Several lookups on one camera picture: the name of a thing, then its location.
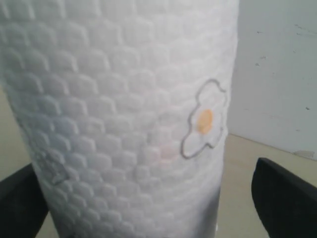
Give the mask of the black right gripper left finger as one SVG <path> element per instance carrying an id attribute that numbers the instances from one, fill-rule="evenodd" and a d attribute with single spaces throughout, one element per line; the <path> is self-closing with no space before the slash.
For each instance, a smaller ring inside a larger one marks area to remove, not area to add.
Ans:
<path id="1" fill-rule="evenodd" d="M 34 238 L 49 212 L 31 164 L 0 182 L 0 236 Z"/>

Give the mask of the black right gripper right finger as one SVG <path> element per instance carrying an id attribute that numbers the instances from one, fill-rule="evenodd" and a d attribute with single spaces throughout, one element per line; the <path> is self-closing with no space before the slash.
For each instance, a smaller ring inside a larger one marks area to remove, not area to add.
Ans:
<path id="1" fill-rule="evenodd" d="M 317 236 L 317 188 L 281 165 L 258 158 L 251 194 L 271 238 Z"/>

